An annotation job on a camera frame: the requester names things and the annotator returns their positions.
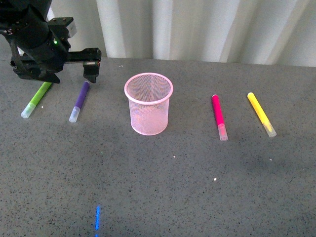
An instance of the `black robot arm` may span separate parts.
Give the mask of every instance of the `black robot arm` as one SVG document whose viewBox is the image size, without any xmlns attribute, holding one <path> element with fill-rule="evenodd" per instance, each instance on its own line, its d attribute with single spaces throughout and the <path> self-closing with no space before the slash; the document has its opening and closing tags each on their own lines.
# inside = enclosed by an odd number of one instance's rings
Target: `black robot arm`
<svg viewBox="0 0 316 237">
<path fill-rule="evenodd" d="M 83 63 L 83 76 L 95 83 L 101 51 L 69 52 L 68 38 L 76 32 L 72 17 L 45 21 L 51 0 L 0 0 L 0 34 L 9 42 L 13 71 L 22 79 L 59 83 L 55 73 L 65 63 Z M 20 56 L 18 47 L 23 50 Z"/>
</svg>

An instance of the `yellow marker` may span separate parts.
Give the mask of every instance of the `yellow marker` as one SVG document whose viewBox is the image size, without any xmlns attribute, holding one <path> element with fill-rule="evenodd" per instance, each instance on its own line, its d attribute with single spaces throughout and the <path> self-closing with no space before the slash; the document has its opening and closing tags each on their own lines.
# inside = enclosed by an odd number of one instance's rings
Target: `yellow marker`
<svg viewBox="0 0 316 237">
<path fill-rule="evenodd" d="M 250 103 L 252 104 L 252 107 L 255 109 L 261 123 L 265 127 L 265 130 L 267 131 L 269 137 L 275 137 L 277 135 L 277 133 L 274 130 L 274 128 L 272 127 L 268 117 L 266 116 L 265 112 L 261 108 L 255 95 L 252 92 L 250 92 L 250 93 L 248 93 L 247 97 L 248 97 Z"/>
</svg>

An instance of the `gray table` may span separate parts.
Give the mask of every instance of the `gray table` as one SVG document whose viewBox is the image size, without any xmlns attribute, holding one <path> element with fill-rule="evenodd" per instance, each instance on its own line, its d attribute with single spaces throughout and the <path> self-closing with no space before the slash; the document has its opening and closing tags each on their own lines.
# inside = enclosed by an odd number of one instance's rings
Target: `gray table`
<svg viewBox="0 0 316 237">
<path fill-rule="evenodd" d="M 23 119 L 41 83 L 17 78 L 9 59 L 0 57 L 0 236 L 316 236 L 316 68 L 103 58 L 71 124 L 82 66 L 65 65 Z M 174 85 L 156 136 L 130 126 L 123 87 L 142 72 Z"/>
</svg>

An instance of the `pink mesh cup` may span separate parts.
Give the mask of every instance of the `pink mesh cup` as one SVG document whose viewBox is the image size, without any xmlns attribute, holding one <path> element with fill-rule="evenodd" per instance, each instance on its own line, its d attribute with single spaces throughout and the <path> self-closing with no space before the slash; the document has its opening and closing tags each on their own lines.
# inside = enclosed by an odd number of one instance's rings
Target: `pink mesh cup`
<svg viewBox="0 0 316 237">
<path fill-rule="evenodd" d="M 143 135 L 156 135 L 168 125 L 171 81 L 157 73 L 141 73 L 130 78 L 124 87 L 129 101 L 133 129 Z"/>
</svg>

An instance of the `pink marker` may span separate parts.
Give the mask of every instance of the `pink marker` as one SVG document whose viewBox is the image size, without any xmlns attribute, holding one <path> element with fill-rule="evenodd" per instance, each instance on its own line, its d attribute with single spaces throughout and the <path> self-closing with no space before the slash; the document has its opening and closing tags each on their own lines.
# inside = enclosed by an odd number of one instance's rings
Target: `pink marker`
<svg viewBox="0 0 316 237">
<path fill-rule="evenodd" d="M 224 118 L 222 114 L 221 104 L 219 103 L 219 98 L 217 95 L 212 96 L 212 102 L 213 102 L 213 108 L 214 108 L 214 114 L 217 122 L 217 128 L 219 132 L 219 138 L 221 141 L 227 141 L 228 136 L 224 124 Z"/>
</svg>

